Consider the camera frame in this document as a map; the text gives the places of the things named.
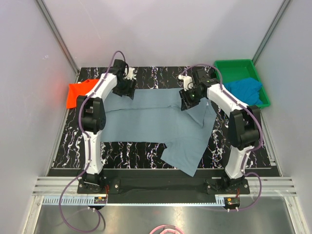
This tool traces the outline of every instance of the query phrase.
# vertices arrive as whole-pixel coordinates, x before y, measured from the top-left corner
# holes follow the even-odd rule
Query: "black and white marble surface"
[[[179,88],[182,83],[177,76],[185,67],[136,67],[138,89]],[[105,68],[82,68],[78,82],[86,79],[97,79]],[[58,152],[52,168],[82,168],[85,162],[84,144],[81,131],[78,129],[75,116],[76,109],[69,110],[62,133]],[[226,139],[228,119],[219,109],[207,149],[198,168],[225,167],[230,155],[230,143]],[[162,161],[161,154],[166,148],[163,143],[150,142],[103,142],[101,144],[102,162],[104,168],[124,169],[156,169],[173,168]],[[252,152],[247,167],[271,167],[266,147]]]

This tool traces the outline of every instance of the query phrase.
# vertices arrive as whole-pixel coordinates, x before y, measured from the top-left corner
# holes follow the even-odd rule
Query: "metal floor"
[[[242,197],[242,207],[252,200]],[[65,217],[76,228],[92,229],[98,216],[83,211],[82,206],[63,206]],[[170,224],[185,234],[294,234],[293,225],[282,197],[262,197],[258,204],[241,212],[221,212],[219,207],[138,207],[107,206],[101,210],[105,221],[94,234],[148,234],[158,225]],[[36,234],[75,234],[61,221],[59,209],[43,205],[37,222]]]

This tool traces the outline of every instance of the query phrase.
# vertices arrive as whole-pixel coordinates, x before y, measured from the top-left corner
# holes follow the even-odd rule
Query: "blue fabric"
[[[101,141],[165,143],[161,159],[194,176],[216,114],[206,99],[181,111],[179,90],[136,90],[134,100],[110,93],[104,101],[107,119]]]
[[[254,78],[246,78],[224,84],[225,88],[236,98],[248,105],[263,104],[259,99],[261,82]]]

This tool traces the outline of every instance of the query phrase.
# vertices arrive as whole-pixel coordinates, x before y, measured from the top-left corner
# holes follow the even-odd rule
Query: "gray wall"
[[[292,1],[256,67],[272,102],[263,115],[312,231],[311,22],[312,1]]]
[[[44,0],[78,66],[252,58],[282,0]]]
[[[17,234],[75,75],[34,0],[0,3],[0,233]]]

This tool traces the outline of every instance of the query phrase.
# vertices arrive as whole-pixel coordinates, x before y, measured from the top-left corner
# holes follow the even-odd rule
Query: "green bin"
[[[245,78],[252,77],[255,80],[261,82],[260,77],[254,67],[253,61],[250,59],[238,59],[238,60],[218,60],[214,62],[217,69],[220,70],[223,83],[237,81]],[[258,105],[259,108],[264,108],[270,105],[270,100],[267,93],[262,86],[259,92],[260,100],[263,104]]]

